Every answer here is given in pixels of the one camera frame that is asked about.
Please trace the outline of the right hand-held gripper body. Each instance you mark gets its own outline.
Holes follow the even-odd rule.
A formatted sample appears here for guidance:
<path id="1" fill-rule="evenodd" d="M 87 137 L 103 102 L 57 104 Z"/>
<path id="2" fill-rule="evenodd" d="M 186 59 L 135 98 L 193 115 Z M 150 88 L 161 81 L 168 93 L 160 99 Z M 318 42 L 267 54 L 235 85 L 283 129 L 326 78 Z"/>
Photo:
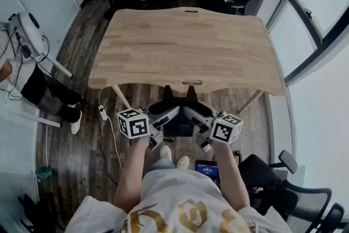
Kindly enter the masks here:
<path id="1" fill-rule="evenodd" d="M 201 101 L 183 107 L 183 112 L 195 126 L 199 127 L 195 142 L 204 152 L 211 149 L 212 141 L 231 145 L 239 137 L 244 124 L 239 117 L 225 111 L 218 112 Z"/>

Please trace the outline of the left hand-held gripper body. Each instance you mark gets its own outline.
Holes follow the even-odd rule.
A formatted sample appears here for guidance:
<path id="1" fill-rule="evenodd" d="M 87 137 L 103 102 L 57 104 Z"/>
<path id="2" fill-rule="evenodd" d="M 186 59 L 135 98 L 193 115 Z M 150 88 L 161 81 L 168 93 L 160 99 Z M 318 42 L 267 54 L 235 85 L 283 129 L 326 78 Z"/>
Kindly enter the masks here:
<path id="1" fill-rule="evenodd" d="M 179 113 L 180 106 L 159 101 L 141 109 L 126 109 L 117 114 L 120 132 L 133 141 L 143 136 L 149 137 L 148 148 L 154 150 L 164 140 L 163 126 Z"/>

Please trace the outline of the person's left forearm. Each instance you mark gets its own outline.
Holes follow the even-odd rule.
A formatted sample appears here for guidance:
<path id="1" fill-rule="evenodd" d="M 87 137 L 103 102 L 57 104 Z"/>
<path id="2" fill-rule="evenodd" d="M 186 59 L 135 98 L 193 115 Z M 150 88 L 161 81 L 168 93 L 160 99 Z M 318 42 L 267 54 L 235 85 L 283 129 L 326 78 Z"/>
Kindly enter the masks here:
<path id="1" fill-rule="evenodd" d="M 142 174 L 145 152 L 149 145 L 148 139 L 149 137 L 145 136 L 132 143 L 114 194 L 113 205 L 125 213 L 129 213 L 141 199 Z"/>

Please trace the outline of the person's right forearm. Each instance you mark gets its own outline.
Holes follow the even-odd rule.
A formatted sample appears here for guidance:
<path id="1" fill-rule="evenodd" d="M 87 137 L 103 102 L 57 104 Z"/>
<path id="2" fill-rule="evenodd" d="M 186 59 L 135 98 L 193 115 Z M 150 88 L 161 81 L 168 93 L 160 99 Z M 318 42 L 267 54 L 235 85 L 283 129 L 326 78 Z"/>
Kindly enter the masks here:
<path id="1" fill-rule="evenodd" d="M 213 142 L 212 147 L 216 155 L 223 197 L 236 212 L 249 207 L 248 191 L 229 145 Z"/>

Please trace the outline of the wooden table leg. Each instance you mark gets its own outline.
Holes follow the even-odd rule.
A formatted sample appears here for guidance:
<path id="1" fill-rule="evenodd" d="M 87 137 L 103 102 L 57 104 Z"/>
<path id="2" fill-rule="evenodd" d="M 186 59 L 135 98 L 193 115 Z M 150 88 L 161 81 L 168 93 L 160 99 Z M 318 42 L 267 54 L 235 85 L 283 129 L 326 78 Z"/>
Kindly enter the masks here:
<path id="1" fill-rule="evenodd" d="M 112 89 L 115 91 L 116 95 L 118 96 L 118 98 L 122 101 L 122 103 L 124 104 L 124 106 L 127 108 L 127 109 L 130 109 L 131 106 L 130 104 L 128 103 L 128 101 L 126 100 L 124 94 L 122 93 L 121 89 L 119 88 L 118 85 L 113 85 L 112 86 Z"/>
<path id="2" fill-rule="evenodd" d="M 238 113 L 241 114 L 244 112 L 251 104 L 253 104 L 262 94 L 264 91 L 257 90 L 247 101 L 246 103 L 238 109 Z"/>

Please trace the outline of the person's left white shoe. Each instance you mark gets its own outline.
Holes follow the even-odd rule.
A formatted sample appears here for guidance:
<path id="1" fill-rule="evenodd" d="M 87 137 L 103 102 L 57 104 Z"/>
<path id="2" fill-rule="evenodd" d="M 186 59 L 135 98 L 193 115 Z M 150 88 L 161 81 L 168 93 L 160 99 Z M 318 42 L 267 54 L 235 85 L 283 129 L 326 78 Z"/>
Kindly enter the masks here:
<path id="1" fill-rule="evenodd" d="M 163 145 L 160 148 L 160 159 L 165 159 L 172 162 L 172 153 L 167 145 Z"/>

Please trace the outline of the person's white shoe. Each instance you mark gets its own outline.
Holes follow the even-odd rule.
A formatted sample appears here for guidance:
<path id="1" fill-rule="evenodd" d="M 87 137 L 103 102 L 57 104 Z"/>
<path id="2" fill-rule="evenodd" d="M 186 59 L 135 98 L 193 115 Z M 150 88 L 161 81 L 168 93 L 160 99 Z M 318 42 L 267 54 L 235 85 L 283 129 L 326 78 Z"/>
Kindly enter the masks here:
<path id="1" fill-rule="evenodd" d="M 177 169 L 187 170 L 190 165 L 190 159 L 188 156 L 182 156 L 177 162 Z"/>
<path id="2" fill-rule="evenodd" d="M 167 145 L 163 145 L 160 148 L 160 159 L 165 159 L 172 162 L 172 153 Z"/>

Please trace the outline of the small blue screen device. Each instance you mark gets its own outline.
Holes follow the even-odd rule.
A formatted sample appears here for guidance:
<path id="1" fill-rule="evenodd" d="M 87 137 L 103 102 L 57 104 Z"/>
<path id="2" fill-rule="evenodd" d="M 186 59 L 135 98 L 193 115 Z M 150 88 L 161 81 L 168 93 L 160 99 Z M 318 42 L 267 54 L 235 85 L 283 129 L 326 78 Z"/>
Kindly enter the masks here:
<path id="1" fill-rule="evenodd" d="M 197 160 L 195 162 L 195 170 L 213 180 L 219 178 L 219 170 L 215 161 Z"/>

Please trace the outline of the person's blue jeans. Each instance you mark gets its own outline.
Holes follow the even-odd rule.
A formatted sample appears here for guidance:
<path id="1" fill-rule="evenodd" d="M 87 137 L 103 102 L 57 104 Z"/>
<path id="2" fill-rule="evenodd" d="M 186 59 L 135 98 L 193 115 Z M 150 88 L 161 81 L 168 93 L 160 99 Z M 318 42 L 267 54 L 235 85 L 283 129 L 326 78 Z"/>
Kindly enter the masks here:
<path id="1" fill-rule="evenodd" d="M 175 169 L 175 168 L 176 166 L 174 165 L 174 163 L 171 162 L 168 158 L 160 158 L 149 167 L 148 172 L 155 171 L 155 170 Z"/>

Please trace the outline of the person's right white shoe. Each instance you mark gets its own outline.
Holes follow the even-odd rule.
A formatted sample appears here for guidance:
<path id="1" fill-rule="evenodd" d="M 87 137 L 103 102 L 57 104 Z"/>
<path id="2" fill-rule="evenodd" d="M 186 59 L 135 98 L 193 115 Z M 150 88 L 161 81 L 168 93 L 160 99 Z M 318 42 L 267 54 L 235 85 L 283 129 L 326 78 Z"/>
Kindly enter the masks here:
<path id="1" fill-rule="evenodd" d="M 190 165 L 190 159 L 188 156 L 182 156 L 177 162 L 177 169 L 187 170 Z"/>

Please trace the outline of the black mesh office chair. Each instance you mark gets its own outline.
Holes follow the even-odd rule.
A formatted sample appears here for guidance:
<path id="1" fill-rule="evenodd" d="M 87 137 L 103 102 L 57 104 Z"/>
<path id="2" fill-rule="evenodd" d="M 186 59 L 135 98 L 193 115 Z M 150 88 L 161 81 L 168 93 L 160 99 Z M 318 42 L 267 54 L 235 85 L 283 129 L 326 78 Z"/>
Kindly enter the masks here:
<path id="1" fill-rule="evenodd" d="M 298 164 L 286 150 L 278 156 L 279 162 L 265 163 L 252 154 L 240 160 L 238 168 L 250 197 L 251 206 L 265 215 L 276 210 L 293 233 L 334 233 L 349 230 L 343 219 L 345 210 L 339 203 L 328 208 L 332 191 L 329 188 L 299 187 L 276 174 L 277 168 L 286 168 L 295 174 Z"/>

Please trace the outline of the white shirt with gold print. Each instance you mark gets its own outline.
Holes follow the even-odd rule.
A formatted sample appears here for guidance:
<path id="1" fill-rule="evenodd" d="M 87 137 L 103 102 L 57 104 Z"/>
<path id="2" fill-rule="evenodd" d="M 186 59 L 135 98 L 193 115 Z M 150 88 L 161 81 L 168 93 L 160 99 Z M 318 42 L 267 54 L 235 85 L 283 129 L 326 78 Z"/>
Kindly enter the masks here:
<path id="1" fill-rule="evenodd" d="M 274 209 L 235 211 L 207 176 L 192 170 L 155 170 L 142 181 L 141 201 L 129 213 L 84 198 L 65 233 L 292 233 Z"/>

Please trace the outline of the white metal desk leg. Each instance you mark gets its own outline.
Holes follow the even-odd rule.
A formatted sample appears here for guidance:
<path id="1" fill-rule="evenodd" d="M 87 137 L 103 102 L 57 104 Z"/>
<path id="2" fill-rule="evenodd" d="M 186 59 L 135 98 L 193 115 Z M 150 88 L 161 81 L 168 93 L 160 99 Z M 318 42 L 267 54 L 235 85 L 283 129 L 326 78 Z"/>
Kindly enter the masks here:
<path id="1" fill-rule="evenodd" d="M 53 65 L 60 71 L 62 72 L 65 76 L 68 78 L 72 78 L 72 73 L 67 70 L 65 67 L 63 67 L 52 55 L 49 53 L 44 57 L 44 59 L 48 59 L 50 62 L 53 63 Z"/>

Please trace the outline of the teal box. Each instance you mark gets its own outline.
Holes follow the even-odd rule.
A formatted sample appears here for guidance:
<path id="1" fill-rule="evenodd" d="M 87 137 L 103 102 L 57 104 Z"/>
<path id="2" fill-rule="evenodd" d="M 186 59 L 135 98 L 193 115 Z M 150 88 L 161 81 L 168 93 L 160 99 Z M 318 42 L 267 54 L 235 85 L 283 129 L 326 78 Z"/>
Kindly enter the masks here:
<path id="1" fill-rule="evenodd" d="M 47 166 L 42 166 L 35 171 L 35 174 L 40 179 L 45 179 L 52 176 L 52 170 Z"/>

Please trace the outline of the black window frame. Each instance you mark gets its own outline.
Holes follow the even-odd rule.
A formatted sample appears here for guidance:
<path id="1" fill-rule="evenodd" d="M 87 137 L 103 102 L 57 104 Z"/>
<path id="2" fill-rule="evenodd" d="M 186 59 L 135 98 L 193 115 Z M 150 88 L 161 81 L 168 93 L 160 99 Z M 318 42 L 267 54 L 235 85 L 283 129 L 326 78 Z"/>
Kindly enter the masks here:
<path id="1" fill-rule="evenodd" d="M 345 29 L 349 28 L 349 0 L 280 0 L 267 23 L 268 27 L 277 21 L 287 3 L 300 18 L 314 48 L 310 55 L 285 75 L 285 84 L 289 86 L 318 64 L 323 55 L 332 51 Z"/>

